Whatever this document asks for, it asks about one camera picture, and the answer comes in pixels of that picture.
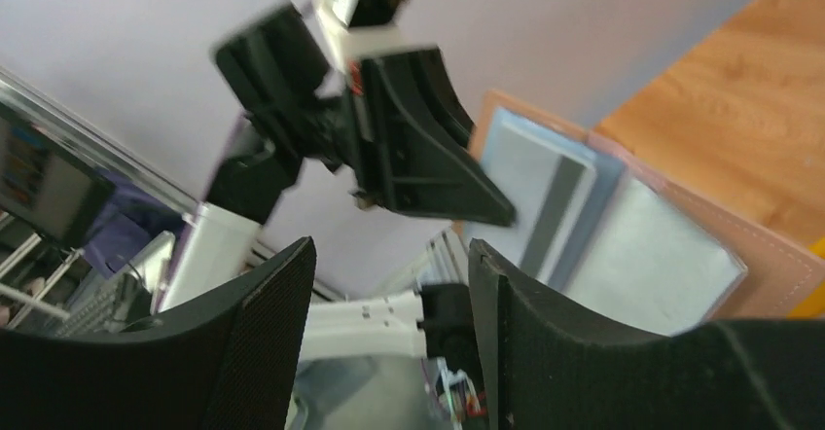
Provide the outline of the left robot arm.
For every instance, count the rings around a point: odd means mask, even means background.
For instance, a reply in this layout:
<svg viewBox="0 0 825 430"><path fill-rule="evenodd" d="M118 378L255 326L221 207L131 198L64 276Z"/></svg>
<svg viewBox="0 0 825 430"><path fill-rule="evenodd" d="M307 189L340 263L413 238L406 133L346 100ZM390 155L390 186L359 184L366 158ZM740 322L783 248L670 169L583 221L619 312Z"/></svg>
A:
<svg viewBox="0 0 825 430"><path fill-rule="evenodd" d="M345 57L340 93L302 15L284 4L224 41L214 61L253 134L220 163L156 303L165 343L198 360L297 361L399 355L468 367L478 358L469 288L427 285L315 304L310 237L247 274L238 266L303 164L343 166L355 198L403 216L508 227L516 211L467 147L473 125L439 49Z"/></svg>

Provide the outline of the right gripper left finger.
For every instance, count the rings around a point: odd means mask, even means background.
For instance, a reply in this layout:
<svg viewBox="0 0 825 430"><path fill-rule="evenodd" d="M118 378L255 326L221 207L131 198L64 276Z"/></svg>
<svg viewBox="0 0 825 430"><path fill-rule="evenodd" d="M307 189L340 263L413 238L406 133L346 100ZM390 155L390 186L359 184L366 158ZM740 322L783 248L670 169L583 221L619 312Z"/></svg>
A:
<svg viewBox="0 0 825 430"><path fill-rule="evenodd" d="M281 429L316 266L303 237L118 333L1 334L5 429Z"/></svg>

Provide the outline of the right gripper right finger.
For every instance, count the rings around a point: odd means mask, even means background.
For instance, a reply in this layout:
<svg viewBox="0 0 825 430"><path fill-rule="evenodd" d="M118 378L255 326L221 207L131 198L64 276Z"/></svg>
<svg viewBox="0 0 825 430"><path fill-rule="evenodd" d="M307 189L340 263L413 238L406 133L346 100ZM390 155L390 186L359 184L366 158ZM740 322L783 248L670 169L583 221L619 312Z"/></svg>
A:
<svg viewBox="0 0 825 430"><path fill-rule="evenodd" d="M820 320L714 320L660 336L566 298L479 239L469 287L493 429L824 425Z"/></svg>

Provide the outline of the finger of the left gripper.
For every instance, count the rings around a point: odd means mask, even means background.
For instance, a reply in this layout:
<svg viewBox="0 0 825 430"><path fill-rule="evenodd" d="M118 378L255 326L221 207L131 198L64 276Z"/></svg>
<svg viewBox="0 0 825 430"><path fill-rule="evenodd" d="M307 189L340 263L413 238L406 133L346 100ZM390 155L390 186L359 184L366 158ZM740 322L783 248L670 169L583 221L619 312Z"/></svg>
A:
<svg viewBox="0 0 825 430"><path fill-rule="evenodd" d="M419 97L432 118L459 147L467 149L475 125L453 88L442 51L430 47L399 53L399 57L408 64Z"/></svg>
<svg viewBox="0 0 825 430"><path fill-rule="evenodd" d="M516 209L481 166L432 118L399 54L368 67L382 183L391 212L509 227Z"/></svg>

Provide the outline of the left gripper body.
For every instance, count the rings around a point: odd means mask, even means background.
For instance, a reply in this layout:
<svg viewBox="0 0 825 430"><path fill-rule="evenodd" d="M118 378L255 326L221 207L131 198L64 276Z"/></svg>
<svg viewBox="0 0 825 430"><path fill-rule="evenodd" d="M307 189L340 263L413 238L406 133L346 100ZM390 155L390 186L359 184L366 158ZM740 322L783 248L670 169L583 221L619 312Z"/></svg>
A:
<svg viewBox="0 0 825 430"><path fill-rule="evenodd" d="M362 210L386 204L377 130L369 110L368 67L375 60L362 56L346 61L341 92L314 95L308 113L308 156L333 173L344 165L352 169L356 184L351 194Z"/></svg>

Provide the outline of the beige leather card holder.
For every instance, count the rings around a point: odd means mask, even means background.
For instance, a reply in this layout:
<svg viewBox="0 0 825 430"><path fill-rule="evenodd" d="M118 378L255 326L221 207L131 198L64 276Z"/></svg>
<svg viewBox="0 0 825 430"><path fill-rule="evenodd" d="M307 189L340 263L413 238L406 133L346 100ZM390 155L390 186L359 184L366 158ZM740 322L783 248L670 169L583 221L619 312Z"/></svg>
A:
<svg viewBox="0 0 825 430"><path fill-rule="evenodd" d="M819 279L799 244L505 93L485 97L470 151L517 219L465 222L462 237L622 323L674 335L712 318L788 318Z"/></svg>

